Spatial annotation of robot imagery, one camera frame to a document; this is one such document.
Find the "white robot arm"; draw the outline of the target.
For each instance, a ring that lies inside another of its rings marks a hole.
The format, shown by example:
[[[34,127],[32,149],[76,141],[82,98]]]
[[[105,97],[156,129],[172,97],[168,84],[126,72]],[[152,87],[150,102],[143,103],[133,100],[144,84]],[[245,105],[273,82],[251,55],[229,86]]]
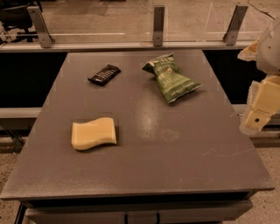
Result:
[[[261,37],[243,49],[237,58],[254,60],[257,69],[266,73],[262,81],[252,81],[247,107],[241,116],[240,132],[254,135],[280,110],[280,17],[276,17]]]

